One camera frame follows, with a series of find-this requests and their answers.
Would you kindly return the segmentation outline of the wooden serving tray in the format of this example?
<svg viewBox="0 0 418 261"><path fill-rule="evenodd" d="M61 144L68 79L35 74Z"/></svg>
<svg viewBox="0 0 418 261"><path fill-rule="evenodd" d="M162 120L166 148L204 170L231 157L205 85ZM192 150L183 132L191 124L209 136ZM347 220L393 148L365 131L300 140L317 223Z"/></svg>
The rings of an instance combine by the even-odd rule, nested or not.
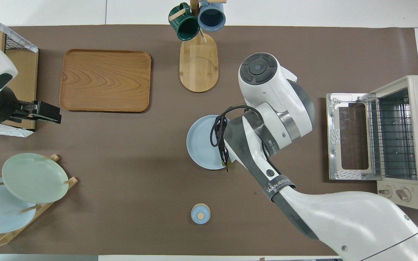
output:
<svg viewBox="0 0 418 261"><path fill-rule="evenodd" d="M142 113L149 107L151 68L144 51L68 50L59 103L69 111Z"/></svg>

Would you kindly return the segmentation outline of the wooden plate rack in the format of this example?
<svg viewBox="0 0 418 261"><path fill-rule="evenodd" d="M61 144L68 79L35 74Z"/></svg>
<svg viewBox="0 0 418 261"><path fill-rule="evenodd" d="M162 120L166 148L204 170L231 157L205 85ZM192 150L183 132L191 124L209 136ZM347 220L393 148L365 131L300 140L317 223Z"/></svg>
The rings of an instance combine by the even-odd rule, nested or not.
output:
<svg viewBox="0 0 418 261"><path fill-rule="evenodd" d="M45 158L48 159L52 159L53 161L55 161L58 164L58 155L54 154L52 156L44 156ZM73 187L76 183L78 182L77 178L75 177L68 177L68 180L65 182L69 185L69 189L71 187ZM0 246L1 245L5 245L8 242L10 242L11 240L13 240L13 238L15 238L15 236L17 236L21 231L23 231L27 226L29 226L33 221L35 221L44 211L46 211L49 207L51 207L53 205L53 203L46 203L46 204L35 204L33 207L21 210L20 213L24 213L27 211L30 211L31 209L35 209L36 213L33 217L33 219L30 221L30 223L28 223L28 225L25 225L23 228L17 229L15 231L11 231L8 233L0 233Z"/></svg>

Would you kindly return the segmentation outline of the blue mug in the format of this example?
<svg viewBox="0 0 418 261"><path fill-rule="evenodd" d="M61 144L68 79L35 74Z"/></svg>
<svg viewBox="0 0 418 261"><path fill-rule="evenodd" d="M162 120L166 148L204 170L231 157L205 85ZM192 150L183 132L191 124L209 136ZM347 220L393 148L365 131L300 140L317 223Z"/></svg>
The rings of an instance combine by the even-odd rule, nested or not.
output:
<svg viewBox="0 0 418 261"><path fill-rule="evenodd" d="M198 22L204 31L215 32L226 22L224 13L226 0L201 0Z"/></svg>

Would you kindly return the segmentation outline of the wooden step shelf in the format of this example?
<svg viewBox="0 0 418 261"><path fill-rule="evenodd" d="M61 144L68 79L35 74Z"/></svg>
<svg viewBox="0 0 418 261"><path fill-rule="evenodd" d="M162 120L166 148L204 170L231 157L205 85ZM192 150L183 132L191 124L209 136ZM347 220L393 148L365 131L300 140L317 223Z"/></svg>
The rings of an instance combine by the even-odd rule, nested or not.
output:
<svg viewBox="0 0 418 261"><path fill-rule="evenodd" d="M2 50L18 70L18 75L8 87L17 99L32 102L37 99L38 53L29 49Z"/></svg>

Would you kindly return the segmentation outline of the small blue dome lid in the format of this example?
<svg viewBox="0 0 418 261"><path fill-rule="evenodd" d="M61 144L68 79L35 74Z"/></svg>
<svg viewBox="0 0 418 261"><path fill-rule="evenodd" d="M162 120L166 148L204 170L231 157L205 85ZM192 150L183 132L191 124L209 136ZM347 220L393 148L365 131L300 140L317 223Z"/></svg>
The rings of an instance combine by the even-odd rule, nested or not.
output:
<svg viewBox="0 0 418 261"><path fill-rule="evenodd" d="M198 203L191 209L190 216L195 224L206 224L211 217L210 208L204 203Z"/></svg>

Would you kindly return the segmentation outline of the brown table mat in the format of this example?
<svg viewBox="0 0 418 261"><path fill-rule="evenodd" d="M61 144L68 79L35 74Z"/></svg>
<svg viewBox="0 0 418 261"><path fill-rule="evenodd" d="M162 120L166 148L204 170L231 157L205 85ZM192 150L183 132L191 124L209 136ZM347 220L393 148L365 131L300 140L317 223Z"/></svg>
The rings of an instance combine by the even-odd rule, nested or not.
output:
<svg viewBox="0 0 418 261"><path fill-rule="evenodd" d="M62 123L38 121L26 137L0 135L4 162L19 153L58 154L78 183L0 247L0 254L333 256L300 233L238 162L229 171L195 164L186 147L191 125L244 102L237 73L266 52L295 73L315 103L314 130L271 158L307 194L375 192L374 181L328 179L325 95L369 92L418 75L413 28L225 26L217 44L219 79L203 94L179 78L181 41L170 25L27 26L13 30L39 48L37 98L59 106L64 54L71 49L133 50L151 55L144 113L61 110ZM204 203L211 217L195 224Z"/></svg>

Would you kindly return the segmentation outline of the pale green plate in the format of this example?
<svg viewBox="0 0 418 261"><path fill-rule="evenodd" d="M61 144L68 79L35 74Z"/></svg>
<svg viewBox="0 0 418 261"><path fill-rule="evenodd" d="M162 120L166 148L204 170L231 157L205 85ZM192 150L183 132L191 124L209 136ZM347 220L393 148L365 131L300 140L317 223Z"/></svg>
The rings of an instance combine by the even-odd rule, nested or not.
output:
<svg viewBox="0 0 418 261"><path fill-rule="evenodd" d="M35 153L22 153L6 160L2 180L10 193L29 203L46 204L66 195L68 176L52 159Z"/></svg>

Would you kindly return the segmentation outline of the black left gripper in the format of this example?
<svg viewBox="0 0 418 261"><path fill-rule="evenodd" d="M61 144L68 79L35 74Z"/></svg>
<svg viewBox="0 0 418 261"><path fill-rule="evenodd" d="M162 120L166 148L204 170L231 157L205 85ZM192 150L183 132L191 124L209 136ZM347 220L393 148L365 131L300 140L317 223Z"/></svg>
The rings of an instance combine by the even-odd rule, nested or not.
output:
<svg viewBox="0 0 418 261"><path fill-rule="evenodd" d="M43 101L19 101L19 108L13 113L13 118L19 123L22 120L40 120L60 124L62 116L60 114L60 108Z"/></svg>

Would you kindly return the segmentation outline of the dark green mug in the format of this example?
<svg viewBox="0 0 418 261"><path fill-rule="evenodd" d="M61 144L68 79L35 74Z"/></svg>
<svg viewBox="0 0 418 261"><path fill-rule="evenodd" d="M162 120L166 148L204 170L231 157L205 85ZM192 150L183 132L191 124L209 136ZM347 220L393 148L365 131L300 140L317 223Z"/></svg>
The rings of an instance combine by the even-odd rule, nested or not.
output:
<svg viewBox="0 0 418 261"><path fill-rule="evenodd" d="M174 7L169 12L168 20L176 36L182 41L192 40L200 31L198 20L186 2Z"/></svg>

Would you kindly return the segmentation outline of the wooden mug tree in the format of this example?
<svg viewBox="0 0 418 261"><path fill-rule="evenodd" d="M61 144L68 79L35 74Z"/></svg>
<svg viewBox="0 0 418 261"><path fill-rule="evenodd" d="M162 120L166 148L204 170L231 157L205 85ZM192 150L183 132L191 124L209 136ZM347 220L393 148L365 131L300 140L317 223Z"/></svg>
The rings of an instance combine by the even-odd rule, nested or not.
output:
<svg viewBox="0 0 418 261"><path fill-rule="evenodd" d="M198 19L201 0L190 0L191 13ZM179 60L180 81L190 91L206 92L218 81L216 43L200 27L192 40L182 41Z"/></svg>

